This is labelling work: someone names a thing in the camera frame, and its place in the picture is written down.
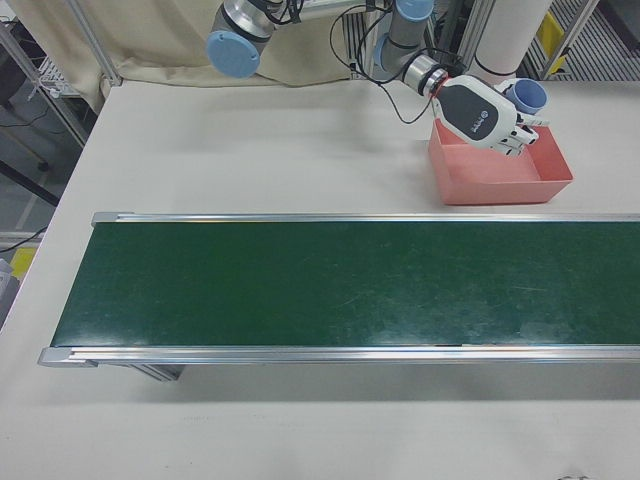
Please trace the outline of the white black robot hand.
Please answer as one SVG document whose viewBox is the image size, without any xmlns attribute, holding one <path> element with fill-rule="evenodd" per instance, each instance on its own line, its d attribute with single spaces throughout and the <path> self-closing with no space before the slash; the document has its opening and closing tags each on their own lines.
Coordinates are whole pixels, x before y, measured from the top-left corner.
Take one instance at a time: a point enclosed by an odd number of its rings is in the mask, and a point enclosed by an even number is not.
<svg viewBox="0 0 640 480">
<path fill-rule="evenodd" d="M 518 156 L 535 143 L 548 121 L 538 112 L 548 102 L 544 87 L 528 78 L 490 85 L 471 75 L 448 79 L 435 91 L 436 117 L 467 144 Z"/>
</svg>

